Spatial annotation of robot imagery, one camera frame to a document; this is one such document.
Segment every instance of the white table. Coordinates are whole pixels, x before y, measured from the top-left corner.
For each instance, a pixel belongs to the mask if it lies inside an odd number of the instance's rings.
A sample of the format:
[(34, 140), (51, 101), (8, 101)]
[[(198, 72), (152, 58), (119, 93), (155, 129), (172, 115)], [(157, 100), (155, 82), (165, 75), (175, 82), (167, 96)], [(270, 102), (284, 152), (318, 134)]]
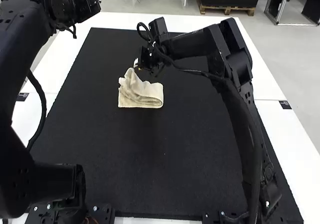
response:
[[(162, 16), (165, 18), (170, 32), (191, 32), (211, 24), (217, 24), (225, 19), (225, 17), (100, 13), (77, 25), (78, 38), (76, 40), (68, 32), (59, 33), (34, 71), (35, 77), (46, 94), (48, 110), (50, 110), (65, 81), (90, 28), (135, 30), (138, 22), (148, 24)], [(261, 119), (305, 224), (319, 224), (320, 155), (294, 111), (284, 110), (279, 104), (279, 100), (286, 100), (286, 97), (238, 18), (236, 18), (236, 22), (253, 59), (254, 98)], [(29, 82), (21, 92), (30, 94), (24, 102), (16, 103), (12, 124), (24, 144), (27, 144), (36, 131), (41, 116), (41, 104), (37, 93)], [(25, 215), (15, 222), (24, 223), (24, 220)], [(188, 224), (195, 222), (119, 217), (115, 221), (117, 224), (144, 224), (143, 222)]]

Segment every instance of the black mat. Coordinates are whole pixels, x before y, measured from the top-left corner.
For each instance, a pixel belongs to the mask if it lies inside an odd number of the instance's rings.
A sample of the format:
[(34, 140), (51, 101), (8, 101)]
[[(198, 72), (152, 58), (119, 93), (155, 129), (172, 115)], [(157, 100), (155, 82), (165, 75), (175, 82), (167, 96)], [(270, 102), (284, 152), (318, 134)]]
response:
[[(209, 80), (168, 68), (156, 79), (164, 85), (161, 109), (118, 108), (118, 78), (141, 44), (135, 31), (91, 29), (33, 157), (83, 165), (87, 201), (109, 202), (118, 215), (199, 219), (203, 212), (242, 213), (247, 204), (240, 156), (227, 110)], [(204, 58), (180, 64), (207, 68)], [(273, 223), (301, 221), (266, 139), (283, 190)]]

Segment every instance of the cloth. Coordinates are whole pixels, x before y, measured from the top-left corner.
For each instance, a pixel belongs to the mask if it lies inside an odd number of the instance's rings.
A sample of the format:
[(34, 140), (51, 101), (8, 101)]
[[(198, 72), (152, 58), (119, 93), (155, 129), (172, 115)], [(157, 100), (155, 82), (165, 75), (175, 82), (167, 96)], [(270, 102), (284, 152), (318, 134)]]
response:
[(120, 108), (161, 108), (164, 104), (164, 87), (161, 83), (142, 81), (135, 73), (134, 68), (129, 68), (124, 78), (119, 78)]

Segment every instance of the wooden pallet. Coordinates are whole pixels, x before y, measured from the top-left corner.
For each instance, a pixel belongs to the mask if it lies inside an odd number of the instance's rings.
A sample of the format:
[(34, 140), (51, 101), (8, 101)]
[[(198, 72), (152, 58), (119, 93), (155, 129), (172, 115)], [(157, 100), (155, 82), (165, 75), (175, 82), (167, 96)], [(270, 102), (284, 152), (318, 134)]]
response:
[(206, 13), (206, 10), (224, 10), (224, 15), (230, 15), (231, 10), (245, 10), (249, 16), (255, 15), (255, 8), (205, 6), (201, 3), (201, 0), (196, 0), (196, 2), (202, 15)]

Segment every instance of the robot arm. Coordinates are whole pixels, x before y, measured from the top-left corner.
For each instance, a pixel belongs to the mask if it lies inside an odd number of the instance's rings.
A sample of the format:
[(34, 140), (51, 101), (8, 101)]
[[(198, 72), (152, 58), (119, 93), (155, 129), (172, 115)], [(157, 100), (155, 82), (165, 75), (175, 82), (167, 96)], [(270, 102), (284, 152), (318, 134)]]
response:
[[(146, 30), (146, 35), (140, 31), (141, 26)], [(173, 65), (180, 71), (208, 77), (221, 94), (242, 161), (242, 185), (249, 213), (249, 216), (244, 214), (242, 217), (245, 223), (267, 223), (282, 194), (277, 186), (254, 102), (252, 59), (235, 20), (227, 19), (173, 38), (167, 31), (164, 18), (149, 23), (149, 29), (139, 23), (137, 30), (148, 43), (147, 47), (141, 48), (137, 61), (139, 68), (154, 71)], [(196, 56), (207, 57), (207, 72), (186, 69), (175, 63), (175, 60)], [(221, 219), (226, 223), (230, 221), (224, 215)]]
[(41, 201), (77, 210), (69, 219), (85, 218), (82, 167), (35, 162), (12, 129), (11, 119), (17, 95), (40, 48), (57, 30), (70, 31), (76, 37), (75, 24), (98, 12), (98, 0), (1, 0), (0, 218), (19, 217)]

